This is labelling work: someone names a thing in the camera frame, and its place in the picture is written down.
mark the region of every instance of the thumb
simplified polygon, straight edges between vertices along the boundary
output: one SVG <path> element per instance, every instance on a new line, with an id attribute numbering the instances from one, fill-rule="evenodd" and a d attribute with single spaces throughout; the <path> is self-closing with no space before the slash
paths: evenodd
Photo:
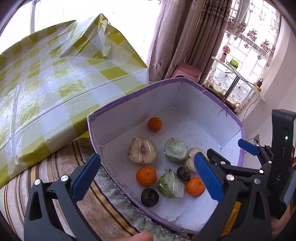
<path id="1" fill-rule="evenodd" d="M 129 238 L 115 239 L 114 241 L 153 241 L 152 233 L 140 233 Z"/>

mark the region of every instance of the white table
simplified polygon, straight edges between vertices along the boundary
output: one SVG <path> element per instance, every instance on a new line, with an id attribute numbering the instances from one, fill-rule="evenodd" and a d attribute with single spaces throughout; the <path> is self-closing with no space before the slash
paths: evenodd
<path id="1" fill-rule="evenodd" d="M 233 91 L 234 87 L 237 85 L 238 81 L 241 79 L 243 80 L 248 86 L 250 86 L 253 91 L 255 91 L 256 93 L 259 94 L 259 97 L 265 101 L 265 98 L 263 97 L 263 95 L 256 89 L 256 87 L 252 84 L 250 84 L 249 82 L 247 82 L 246 79 L 244 79 L 237 71 L 235 68 L 231 68 L 230 66 L 228 66 L 227 64 L 225 64 L 224 62 L 220 61 L 219 59 L 217 59 L 215 56 L 212 56 L 212 59 L 217 61 L 218 63 L 222 64 L 224 67 L 226 67 L 227 69 L 229 69 L 230 71 L 232 71 L 233 74 L 236 75 L 235 80 L 231 83 L 230 87 L 228 88 L 227 92 L 224 95 L 224 98 L 222 100 L 222 102 L 224 103 L 225 100 L 228 98 L 228 96 L 231 94 L 231 92 Z"/>

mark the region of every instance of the pink plastic chair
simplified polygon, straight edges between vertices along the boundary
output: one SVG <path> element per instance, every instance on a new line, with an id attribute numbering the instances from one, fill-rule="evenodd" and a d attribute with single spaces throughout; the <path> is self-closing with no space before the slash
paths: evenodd
<path id="1" fill-rule="evenodd" d="M 198 83 L 201 72 L 199 69 L 195 68 L 194 66 L 190 64 L 186 64 L 183 62 L 180 62 L 177 64 L 176 68 L 174 69 L 171 79 L 176 78 L 176 77 L 184 76 L 196 83 Z"/>

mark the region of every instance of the dark purple fruit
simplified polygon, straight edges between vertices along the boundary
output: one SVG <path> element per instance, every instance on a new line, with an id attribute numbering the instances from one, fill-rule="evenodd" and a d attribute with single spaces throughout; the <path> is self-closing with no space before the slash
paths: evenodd
<path id="1" fill-rule="evenodd" d="M 153 207 L 158 203 L 159 195 L 157 191 L 152 188 L 146 188 L 141 194 L 141 203 L 145 207 Z"/>
<path id="2" fill-rule="evenodd" d="M 184 182 L 188 182 L 190 180 L 190 170 L 185 168 L 185 167 L 179 167 L 177 169 L 177 175 L 178 177 L 184 181 Z"/>

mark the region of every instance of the checkered tablecloth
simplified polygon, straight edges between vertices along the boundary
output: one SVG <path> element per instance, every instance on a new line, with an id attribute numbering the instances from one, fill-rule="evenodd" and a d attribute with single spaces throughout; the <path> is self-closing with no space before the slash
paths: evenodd
<path id="1" fill-rule="evenodd" d="M 148 83 L 147 66 L 102 14 L 11 46 L 0 55 L 0 187 L 87 131 L 89 113 Z"/>

